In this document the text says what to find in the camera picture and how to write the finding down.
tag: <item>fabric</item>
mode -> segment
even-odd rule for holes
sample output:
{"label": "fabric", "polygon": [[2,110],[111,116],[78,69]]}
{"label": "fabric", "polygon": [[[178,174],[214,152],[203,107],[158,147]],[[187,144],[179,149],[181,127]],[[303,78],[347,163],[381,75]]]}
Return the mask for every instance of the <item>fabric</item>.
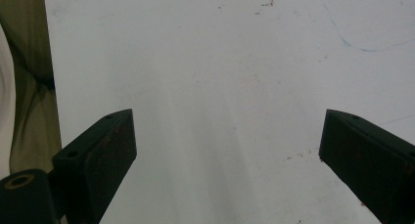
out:
{"label": "fabric", "polygon": [[12,54],[0,24],[0,179],[9,175],[15,126],[16,89]]}
{"label": "fabric", "polygon": [[10,171],[48,172],[62,146],[44,0],[0,0],[0,23],[16,78]]}

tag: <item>dirt speck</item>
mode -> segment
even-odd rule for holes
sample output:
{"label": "dirt speck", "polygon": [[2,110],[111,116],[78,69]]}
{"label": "dirt speck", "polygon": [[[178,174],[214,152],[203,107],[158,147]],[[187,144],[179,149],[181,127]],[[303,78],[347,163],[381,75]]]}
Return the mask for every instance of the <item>dirt speck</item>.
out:
{"label": "dirt speck", "polygon": [[274,0],[269,0],[269,2],[268,2],[268,3],[266,3],[266,4],[262,4],[261,6],[272,7],[272,6],[274,6]]}

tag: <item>white table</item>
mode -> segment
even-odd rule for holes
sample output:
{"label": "white table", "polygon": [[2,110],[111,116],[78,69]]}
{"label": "white table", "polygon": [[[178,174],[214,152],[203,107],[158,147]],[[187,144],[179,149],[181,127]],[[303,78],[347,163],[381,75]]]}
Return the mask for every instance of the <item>white table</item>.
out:
{"label": "white table", "polygon": [[102,223],[379,223],[318,148],[326,109],[415,143],[415,0],[46,0],[63,144],[132,108]]}

